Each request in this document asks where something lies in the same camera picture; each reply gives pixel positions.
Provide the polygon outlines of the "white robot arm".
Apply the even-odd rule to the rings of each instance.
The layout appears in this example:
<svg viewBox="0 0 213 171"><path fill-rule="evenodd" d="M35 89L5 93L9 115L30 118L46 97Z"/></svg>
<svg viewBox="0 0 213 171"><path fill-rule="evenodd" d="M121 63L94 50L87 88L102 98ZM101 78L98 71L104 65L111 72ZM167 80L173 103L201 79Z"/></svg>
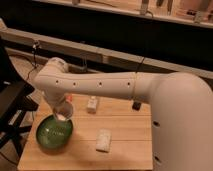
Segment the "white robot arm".
<svg viewBox="0 0 213 171"><path fill-rule="evenodd" d="M194 74L73 74L64 60L54 57L34 84L52 107L66 93L148 103L153 171L213 171L213 90Z"/></svg>

